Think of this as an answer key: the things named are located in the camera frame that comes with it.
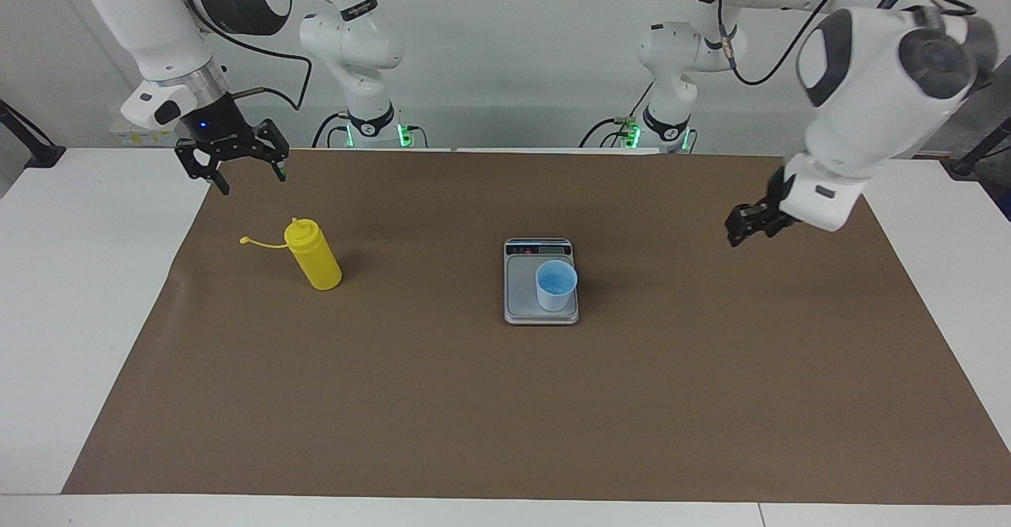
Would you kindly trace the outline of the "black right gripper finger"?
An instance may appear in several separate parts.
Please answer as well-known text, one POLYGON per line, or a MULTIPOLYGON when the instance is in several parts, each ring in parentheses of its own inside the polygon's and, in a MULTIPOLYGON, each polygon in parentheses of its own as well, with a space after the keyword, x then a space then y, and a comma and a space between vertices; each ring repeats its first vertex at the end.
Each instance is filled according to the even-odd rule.
POLYGON ((250 156, 260 162, 270 164, 276 178, 281 182, 288 180, 289 143, 273 120, 267 118, 260 124, 250 128, 253 140, 250 145, 250 156))
POLYGON ((206 152, 205 145, 198 141, 177 141, 175 153, 190 178, 205 180, 221 195, 229 195, 228 181, 220 171, 223 161, 217 155, 206 152))

